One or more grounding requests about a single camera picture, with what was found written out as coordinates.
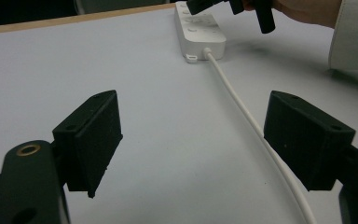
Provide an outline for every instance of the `sleeve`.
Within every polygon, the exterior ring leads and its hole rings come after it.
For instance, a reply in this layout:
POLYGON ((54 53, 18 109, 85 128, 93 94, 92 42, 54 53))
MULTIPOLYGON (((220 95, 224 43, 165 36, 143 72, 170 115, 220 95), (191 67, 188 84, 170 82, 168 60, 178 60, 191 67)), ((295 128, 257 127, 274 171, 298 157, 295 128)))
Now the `sleeve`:
POLYGON ((342 0, 329 65, 334 69, 358 70, 358 0, 342 0))

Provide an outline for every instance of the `white cable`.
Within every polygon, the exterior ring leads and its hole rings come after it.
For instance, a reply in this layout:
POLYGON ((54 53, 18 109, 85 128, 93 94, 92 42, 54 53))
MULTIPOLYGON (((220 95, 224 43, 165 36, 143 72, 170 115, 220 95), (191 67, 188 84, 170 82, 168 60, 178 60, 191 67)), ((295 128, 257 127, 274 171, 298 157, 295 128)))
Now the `white cable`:
POLYGON ((285 169, 285 167, 282 164, 282 161, 280 161, 279 156, 277 153, 272 149, 272 147, 269 145, 269 142, 267 142, 266 139, 264 139, 264 134, 262 133, 260 126, 257 124, 257 121, 253 118, 252 114, 249 112, 249 110, 246 108, 243 101, 240 99, 238 94, 234 91, 231 84, 229 83, 225 73, 220 68, 219 64, 216 62, 212 55, 212 51, 209 48, 205 48, 203 50, 203 54, 205 58, 207 58, 209 61, 212 62, 213 67, 217 70, 217 73, 222 78, 227 90, 229 91, 231 97, 234 99, 237 106, 240 108, 242 114, 248 119, 249 123, 252 125, 252 127, 255 129, 255 132, 257 133, 258 137, 260 138, 263 145, 266 147, 269 155, 274 160, 275 164, 280 169, 287 185, 289 186, 290 190, 295 195, 296 201, 298 203, 298 206, 300 207, 305 220, 309 224, 316 224, 316 218, 312 213, 312 210, 310 209, 310 205, 307 202, 307 199, 305 198, 304 194, 301 192, 301 189, 299 188, 296 180, 294 179, 293 175, 288 173, 288 171, 285 169))

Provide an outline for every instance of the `person's hand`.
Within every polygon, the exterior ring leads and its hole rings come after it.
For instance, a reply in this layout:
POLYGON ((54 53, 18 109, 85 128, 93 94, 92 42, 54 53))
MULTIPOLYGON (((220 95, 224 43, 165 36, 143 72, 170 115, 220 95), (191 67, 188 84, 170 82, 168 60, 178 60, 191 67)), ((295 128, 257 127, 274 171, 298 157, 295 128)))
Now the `person's hand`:
MULTIPOLYGON (((242 0, 245 10, 251 11, 253 0, 242 0)), ((341 0, 272 0, 272 7, 287 17, 305 23, 336 26, 341 0)))

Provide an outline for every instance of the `table surface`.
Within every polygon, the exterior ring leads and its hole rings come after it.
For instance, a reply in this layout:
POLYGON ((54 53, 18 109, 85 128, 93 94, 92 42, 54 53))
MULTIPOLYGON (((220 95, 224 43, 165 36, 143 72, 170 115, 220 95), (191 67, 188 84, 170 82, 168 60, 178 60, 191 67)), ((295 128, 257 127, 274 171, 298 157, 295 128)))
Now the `table surface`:
MULTIPOLYGON (((261 126, 269 93, 286 91, 355 129, 358 147, 358 71, 328 68, 333 30, 274 11, 276 31, 261 35, 254 12, 210 11, 227 36, 219 63, 261 126)), ((66 192, 73 223, 304 222, 211 65, 181 55, 172 5, 0 27, 0 169, 107 90, 124 139, 94 199, 66 192)), ((338 182, 301 188, 319 223, 340 223, 338 182)))

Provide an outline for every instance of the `power strip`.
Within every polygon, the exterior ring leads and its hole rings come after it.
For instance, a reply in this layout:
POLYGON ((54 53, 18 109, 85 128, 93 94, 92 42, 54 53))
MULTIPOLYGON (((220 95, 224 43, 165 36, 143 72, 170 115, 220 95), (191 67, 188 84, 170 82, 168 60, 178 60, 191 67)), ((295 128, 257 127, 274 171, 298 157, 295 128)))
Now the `power strip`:
POLYGON ((188 63, 208 60, 203 54, 205 48, 211 49, 216 60, 223 57, 227 39, 211 13, 192 16, 186 2, 176 2, 174 17, 180 48, 188 63))

